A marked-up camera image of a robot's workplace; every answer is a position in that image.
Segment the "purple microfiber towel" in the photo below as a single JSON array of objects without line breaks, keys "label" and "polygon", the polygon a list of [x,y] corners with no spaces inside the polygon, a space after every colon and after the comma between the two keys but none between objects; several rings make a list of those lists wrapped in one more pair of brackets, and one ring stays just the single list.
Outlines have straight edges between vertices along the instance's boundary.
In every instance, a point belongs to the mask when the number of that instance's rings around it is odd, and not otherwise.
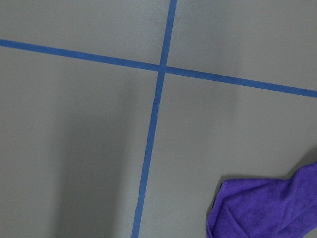
[{"label": "purple microfiber towel", "polygon": [[316,227],[316,163],[289,179],[224,180],[207,217],[209,238],[302,238]]}]

